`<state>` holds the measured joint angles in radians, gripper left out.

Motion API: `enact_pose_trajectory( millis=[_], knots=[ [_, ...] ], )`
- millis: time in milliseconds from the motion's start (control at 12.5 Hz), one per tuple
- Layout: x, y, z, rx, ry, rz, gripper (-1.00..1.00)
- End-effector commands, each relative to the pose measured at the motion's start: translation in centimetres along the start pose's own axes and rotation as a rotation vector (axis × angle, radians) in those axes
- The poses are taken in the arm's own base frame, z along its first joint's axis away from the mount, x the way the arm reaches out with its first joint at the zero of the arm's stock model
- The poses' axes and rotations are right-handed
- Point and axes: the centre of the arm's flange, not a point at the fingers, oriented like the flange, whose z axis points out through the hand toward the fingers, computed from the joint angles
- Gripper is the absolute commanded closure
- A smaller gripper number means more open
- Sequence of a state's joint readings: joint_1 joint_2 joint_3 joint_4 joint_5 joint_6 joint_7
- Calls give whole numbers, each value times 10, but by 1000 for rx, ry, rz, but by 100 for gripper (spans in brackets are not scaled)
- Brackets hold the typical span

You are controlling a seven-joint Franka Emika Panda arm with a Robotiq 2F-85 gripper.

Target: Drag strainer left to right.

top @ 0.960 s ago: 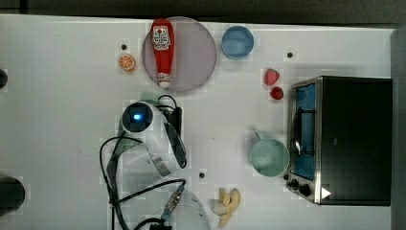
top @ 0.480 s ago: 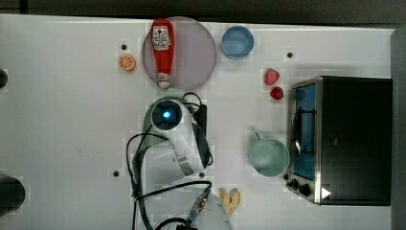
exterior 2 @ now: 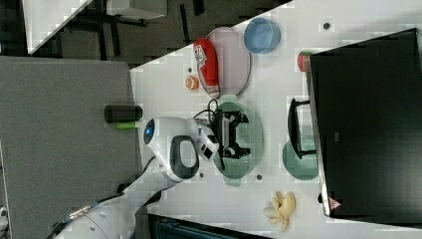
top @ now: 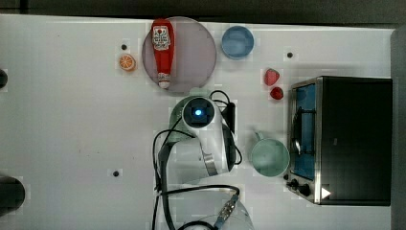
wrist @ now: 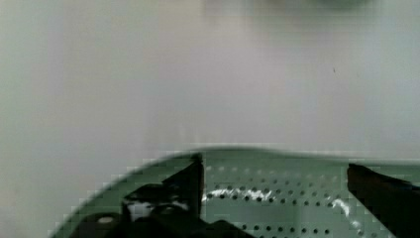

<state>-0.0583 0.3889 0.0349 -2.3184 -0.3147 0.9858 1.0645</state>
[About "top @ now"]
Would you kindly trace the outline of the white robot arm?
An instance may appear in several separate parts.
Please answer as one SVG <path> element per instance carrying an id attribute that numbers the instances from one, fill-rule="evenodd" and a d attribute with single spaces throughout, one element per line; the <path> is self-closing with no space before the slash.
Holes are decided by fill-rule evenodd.
<path id="1" fill-rule="evenodd" d="M 233 185 L 201 185 L 236 164 L 234 125 L 206 97 L 179 103 L 178 120 L 154 152 L 157 196 L 151 230 L 254 230 Z"/>

